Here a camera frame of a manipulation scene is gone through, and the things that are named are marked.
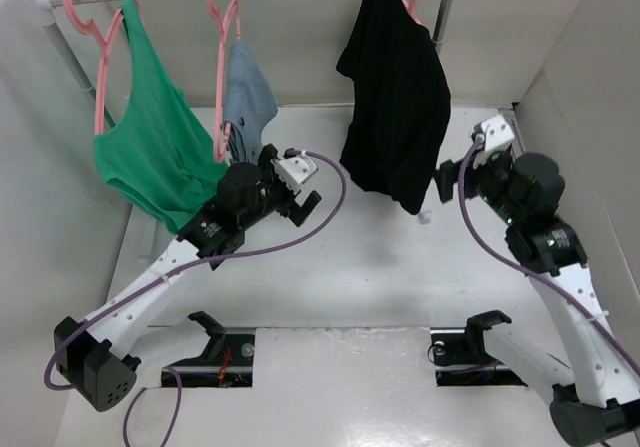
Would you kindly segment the black t shirt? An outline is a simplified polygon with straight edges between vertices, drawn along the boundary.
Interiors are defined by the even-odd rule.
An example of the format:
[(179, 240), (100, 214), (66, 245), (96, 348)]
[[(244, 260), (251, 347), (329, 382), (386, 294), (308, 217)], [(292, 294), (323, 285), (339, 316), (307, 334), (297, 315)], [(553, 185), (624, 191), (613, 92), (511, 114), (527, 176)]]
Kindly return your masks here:
[(451, 93), (429, 30), (402, 0), (362, 0), (336, 70), (354, 88), (341, 164), (363, 191), (418, 214), (451, 117)]

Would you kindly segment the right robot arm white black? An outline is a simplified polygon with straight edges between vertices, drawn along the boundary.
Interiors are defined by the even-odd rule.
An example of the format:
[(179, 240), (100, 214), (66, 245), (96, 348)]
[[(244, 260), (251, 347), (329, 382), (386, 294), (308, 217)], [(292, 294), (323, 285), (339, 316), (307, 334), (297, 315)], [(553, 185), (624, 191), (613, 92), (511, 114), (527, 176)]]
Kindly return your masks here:
[(639, 428), (639, 364), (614, 338), (575, 230), (557, 215), (565, 189), (558, 165), (509, 150), (475, 165), (478, 153), (446, 161), (435, 173), (442, 202), (481, 198), (507, 225), (507, 266), (540, 296), (568, 359), (516, 331), (500, 310), (476, 314), (462, 328), (438, 329), (428, 350), (441, 376), (468, 376), (498, 365), (530, 387), (570, 446), (607, 445)]

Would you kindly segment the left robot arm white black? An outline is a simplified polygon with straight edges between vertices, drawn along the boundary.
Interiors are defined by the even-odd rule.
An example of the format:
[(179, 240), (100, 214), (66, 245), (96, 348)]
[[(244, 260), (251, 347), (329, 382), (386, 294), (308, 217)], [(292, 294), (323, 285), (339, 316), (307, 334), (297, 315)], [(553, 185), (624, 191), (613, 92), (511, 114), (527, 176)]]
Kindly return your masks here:
[(183, 359), (212, 363), (222, 354), (225, 328), (199, 310), (149, 331), (151, 323), (195, 283), (227, 259), (245, 258), (247, 232), (278, 214), (301, 226), (321, 201), (311, 191), (297, 201), (317, 173), (320, 155), (263, 148), (257, 163), (231, 165), (217, 192), (201, 204), (160, 256), (111, 301), (81, 320), (66, 317), (53, 332), (54, 353), (45, 368), (51, 390), (74, 391), (92, 409), (115, 408), (138, 377)]

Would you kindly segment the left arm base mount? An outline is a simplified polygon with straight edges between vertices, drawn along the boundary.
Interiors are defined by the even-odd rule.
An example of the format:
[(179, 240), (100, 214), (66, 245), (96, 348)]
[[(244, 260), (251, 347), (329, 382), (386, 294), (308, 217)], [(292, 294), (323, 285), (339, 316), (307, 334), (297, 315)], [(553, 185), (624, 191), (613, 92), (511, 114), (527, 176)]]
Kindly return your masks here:
[(195, 356), (180, 359), (171, 367), (185, 388), (250, 388), (253, 384), (256, 330), (227, 329), (209, 314), (188, 316), (207, 335), (207, 343)]

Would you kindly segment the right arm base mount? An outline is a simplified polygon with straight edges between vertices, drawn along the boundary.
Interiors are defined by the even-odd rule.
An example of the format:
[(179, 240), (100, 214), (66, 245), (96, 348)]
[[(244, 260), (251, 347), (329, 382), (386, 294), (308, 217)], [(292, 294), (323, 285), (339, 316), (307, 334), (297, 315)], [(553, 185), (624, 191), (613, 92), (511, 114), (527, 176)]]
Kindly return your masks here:
[(430, 337), (427, 359), (438, 387), (526, 387), (511, 369), (469, 347), (463, 328), (431, 329)]

